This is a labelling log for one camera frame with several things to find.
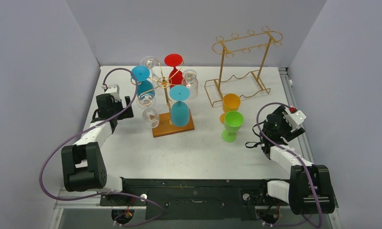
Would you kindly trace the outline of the blue plastic goblet front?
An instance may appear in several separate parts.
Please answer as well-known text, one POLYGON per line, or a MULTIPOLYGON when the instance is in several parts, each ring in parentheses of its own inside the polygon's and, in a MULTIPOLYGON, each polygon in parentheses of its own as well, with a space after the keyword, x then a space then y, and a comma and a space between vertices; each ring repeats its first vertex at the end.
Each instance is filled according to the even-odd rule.
POLYGON ((190 111, 184 102, 190 96, 189 89, 184 85, 176 85, 170 89, 170 97, 176 102, 171 107, 171 122, 178 127, 186 126, 189 123, 190 111))

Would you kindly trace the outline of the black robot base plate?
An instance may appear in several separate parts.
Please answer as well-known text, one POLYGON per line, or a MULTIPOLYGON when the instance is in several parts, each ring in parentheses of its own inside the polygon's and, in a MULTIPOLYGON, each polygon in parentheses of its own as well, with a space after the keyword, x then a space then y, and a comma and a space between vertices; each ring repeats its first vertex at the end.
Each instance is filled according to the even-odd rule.
POLYGON ((156 205, 131 197, 102 196, 100 205, 123 209, 143 207, 145 218, 160 215, 161 220, 254 220, 255 211, 266 212, 287 203, 270 197, 265 179, 126 179, 124 193, 140 196, 156 205))

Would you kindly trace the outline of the orange plastic goblet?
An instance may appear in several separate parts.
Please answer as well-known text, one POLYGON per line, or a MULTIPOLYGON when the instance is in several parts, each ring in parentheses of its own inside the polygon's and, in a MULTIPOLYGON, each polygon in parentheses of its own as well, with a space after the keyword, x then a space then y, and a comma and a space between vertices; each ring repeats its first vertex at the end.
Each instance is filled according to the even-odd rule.
POLYGON ((240 107, 241 100, 236 94, 226 94, 222 101, 223 114, 220 116, 219 120, 222 124, 225 121, 225 115, 230 111, 237 111, 240 107))

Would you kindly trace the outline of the gold spiral rack wooden base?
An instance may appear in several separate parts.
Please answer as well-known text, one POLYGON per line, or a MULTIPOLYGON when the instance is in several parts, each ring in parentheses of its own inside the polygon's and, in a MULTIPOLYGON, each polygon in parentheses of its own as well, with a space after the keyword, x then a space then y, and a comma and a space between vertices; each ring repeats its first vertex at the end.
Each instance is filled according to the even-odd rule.
MULTIPOLYGON (((168 107, 168 112, 160 114, 160 123, 159 123, 159 126, 154 128, 154 129, 152 129, 153 137, 154 138, 162 137, 162 136, 166 136, 166 135, 178 134, 178 133, 181 133, 181 132, 187 132, 187 131, 194 130, 195 129, 195 125, 194 125, 194 122, 193 122, 193 118, 192 118, 191 112, 190 112, 189 123, 186 126, 178 127, 178 126, 175 126, 175 125, 172 124, 170 112, 171 112, 172 105, 176 101, 173 100, 170 97, 170 95, 169 95, 169 92, 170 92, 170 88, 169 88, 170 84, 168 82, 169 75, 167 75, 167 76, 164 75, 161 62, 158 59, 157 59, 157 61, 158 61, 157 65, 153 68, 153 71, 159 77, 159 79, 158 80, 153 80, 149 76, 148 81, 150 81, 152 83, 152 85, 154 87, 154 91, 156 91, 156 89, 162 89, 164 91, 165 102, 166 102, 166 105, 168 107)), ((177 68, 179 68, 179 70, 181 72, 183 72, 182 71, 183 67, 184 67, 184 61, 177 68)), ((133 79, 131 80, 131 83, 133 85, 138 86, 138 83, 135 83, 133 79)))

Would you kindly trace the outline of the red plastic goblet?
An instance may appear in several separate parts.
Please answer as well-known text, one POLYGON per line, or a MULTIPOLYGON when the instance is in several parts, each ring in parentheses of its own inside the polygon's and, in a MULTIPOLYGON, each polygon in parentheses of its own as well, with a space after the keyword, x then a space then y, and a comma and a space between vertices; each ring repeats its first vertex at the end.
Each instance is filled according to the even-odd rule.
POLYGON ((183 80, 183 73, 179 70, 179 67, 183 63, 183 57, 178 53, 172 53, 165 57, 164 60, 167 66, 173 67, 173 70, 169 74, 168 82, 169 88, 173 88, 176 85, 181 85, 183 80))

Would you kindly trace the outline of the clear champagne flute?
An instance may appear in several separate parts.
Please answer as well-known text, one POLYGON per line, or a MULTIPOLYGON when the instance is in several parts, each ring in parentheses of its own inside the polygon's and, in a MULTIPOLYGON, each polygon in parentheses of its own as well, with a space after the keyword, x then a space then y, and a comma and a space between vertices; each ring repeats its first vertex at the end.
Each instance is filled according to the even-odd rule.
POLYGON ((141 61, 140 64, 147 67, 150 71, 150 78, 153 80, 158 80, 159 77, 154 73, 153 68, 157 65, 157 59, 153 56, 146 56, 141 61))

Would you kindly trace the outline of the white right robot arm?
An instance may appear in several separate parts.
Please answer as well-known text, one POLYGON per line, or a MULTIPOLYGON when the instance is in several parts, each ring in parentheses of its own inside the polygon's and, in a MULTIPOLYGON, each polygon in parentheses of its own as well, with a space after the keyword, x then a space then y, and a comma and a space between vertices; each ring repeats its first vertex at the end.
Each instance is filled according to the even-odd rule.
POLYGON ((269 204, 282 200, 296 215, 330 214, 336 208, 330 172, 325 165, 316 165, 295 152, 288 145, 291 140, 305 133, 301 124, 305 114, 296 107, 276 102, 277 108, 263 121, 256 118, 254 134, 258 142, 246 142, 246 148, 260 147, 264 155, 280 165, 289 179, 269 181, 261 187, 258 199, 269 204))

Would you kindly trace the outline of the patterned clear glass goblet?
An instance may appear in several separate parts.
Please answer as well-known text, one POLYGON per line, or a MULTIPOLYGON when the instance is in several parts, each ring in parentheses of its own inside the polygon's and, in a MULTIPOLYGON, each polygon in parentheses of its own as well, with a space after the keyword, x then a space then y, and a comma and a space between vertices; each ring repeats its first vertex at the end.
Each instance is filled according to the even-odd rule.
POLYGON ((194 99, 198 95, 198 79, 196 71, 187 69, 183 72, 182 85, 189 89, 188 99, 194 99))

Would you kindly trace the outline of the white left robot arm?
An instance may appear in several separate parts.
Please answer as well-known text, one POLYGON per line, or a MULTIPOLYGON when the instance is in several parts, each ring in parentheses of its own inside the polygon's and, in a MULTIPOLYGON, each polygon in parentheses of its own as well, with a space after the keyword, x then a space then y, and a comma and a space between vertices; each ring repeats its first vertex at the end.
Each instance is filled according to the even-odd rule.
POLYGON ((73 145, 61 150, 64 186, 69 192, 113 192, 112 199, 118 205, 130 201, 131 192, 124 188, 124 181, 107 173, 101 147, 112 135, 118 121, 133 118, 131 98, 121 99, 109 93, 96 97, 97 109, 90 122, 90 131, 86 132, 73 145))

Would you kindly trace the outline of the green plastic goblet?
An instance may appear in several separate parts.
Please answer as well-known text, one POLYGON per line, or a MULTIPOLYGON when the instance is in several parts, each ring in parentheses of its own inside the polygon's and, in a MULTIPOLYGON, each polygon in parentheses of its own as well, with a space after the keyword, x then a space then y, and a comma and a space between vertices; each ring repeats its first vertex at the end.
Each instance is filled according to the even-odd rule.
POLYGON ((225 142, 234 142, 237 138, 237 132, 244 123, 244 116, 238 111, 229 111, 224 117, 224 128, 221 137, 225 142))

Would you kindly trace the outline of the blue plastic goblet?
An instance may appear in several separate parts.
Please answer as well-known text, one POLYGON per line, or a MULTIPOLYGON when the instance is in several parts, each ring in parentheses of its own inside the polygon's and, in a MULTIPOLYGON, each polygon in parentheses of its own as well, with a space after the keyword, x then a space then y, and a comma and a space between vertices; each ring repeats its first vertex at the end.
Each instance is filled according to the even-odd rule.
POLYGON ((176 85, 170 89, 170 97, 176 102, 171 107, 171 122, 178 127, 186 126, 189 123, 190 111, 184 102, 190 96, 189 89, 184 85, 176 85))
POLYGON ((140 96, 143 92, 147 92, 154 97, 154 87, 152 83, 148 81, 150 76, 150 70, 146 66, 138 65, 134 67, 131 71, 135 74, 138 81, 137 96, 140 96))

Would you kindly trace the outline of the small clear wine glass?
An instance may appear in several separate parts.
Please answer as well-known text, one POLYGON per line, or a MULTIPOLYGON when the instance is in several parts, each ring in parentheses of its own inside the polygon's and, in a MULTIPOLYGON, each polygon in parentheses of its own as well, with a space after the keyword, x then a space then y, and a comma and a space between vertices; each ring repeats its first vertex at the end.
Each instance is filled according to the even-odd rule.
POLYGON ((156 128, 160 123, 160 113, 154 108, 156 99, 151 93, 141 93, 137 97, 137 105, 143 109, 142 118, 149 128, 156 128))

